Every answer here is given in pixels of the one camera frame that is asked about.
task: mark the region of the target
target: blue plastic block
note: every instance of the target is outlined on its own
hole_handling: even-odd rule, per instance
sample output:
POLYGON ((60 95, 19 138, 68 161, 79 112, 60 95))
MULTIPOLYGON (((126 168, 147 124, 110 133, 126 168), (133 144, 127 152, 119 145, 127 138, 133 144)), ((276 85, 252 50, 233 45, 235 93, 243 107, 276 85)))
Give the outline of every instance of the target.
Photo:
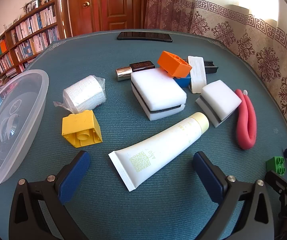
POLYGON ((185 78, 173 78, 173 79, 182 88, 187 88, 190 85, 191 81, 190 73, 185 78))

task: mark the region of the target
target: red hair roller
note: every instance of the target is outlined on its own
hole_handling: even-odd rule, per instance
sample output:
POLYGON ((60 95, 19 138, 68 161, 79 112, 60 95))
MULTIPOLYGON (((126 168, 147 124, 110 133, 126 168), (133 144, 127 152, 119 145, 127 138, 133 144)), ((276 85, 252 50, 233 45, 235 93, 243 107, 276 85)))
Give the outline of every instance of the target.
POLYGON ((241 104, 238 106, 237 141, 241 149, 249 150, 256 143, 256 113, 248 97, 247 90, 242 92, 240 89, 237 89, 235 93, 241 99, 241 104))

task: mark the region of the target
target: melamine sponge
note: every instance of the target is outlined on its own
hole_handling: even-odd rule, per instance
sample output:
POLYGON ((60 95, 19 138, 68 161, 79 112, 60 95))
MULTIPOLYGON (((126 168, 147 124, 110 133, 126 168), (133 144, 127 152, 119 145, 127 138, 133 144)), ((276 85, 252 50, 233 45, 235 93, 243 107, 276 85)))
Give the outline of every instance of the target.
POLYGON ((241 99, 225 83, 217 80, 202 88, 196 103, 217 127, 240 105, 241 99))
POLYGON ((186 93, 160 68, 131 73, 131 87, 150 121, 176 114, 185 107, 186 93))

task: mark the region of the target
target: clear plastic container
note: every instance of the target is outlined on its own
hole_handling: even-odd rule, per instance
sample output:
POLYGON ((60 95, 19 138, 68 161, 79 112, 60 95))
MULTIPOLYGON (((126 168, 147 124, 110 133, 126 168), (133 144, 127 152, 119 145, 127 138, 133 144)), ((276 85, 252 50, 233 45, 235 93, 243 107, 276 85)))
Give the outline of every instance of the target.
POLYGON ((48 85, 45 71, 28 70, 0 90, 0 183, 17 170, 35 138, 48 85))

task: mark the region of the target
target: black phone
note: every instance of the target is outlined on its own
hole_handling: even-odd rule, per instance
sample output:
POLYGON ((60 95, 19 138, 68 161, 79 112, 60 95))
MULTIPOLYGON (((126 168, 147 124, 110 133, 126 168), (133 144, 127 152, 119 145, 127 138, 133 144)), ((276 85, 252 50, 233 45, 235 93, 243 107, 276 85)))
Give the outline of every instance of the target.
POLYGON ((167 33, 154 32, 120 32, 117 40, 145 40, 145 41, 164 41, 172 42, 172 39, 167 33))

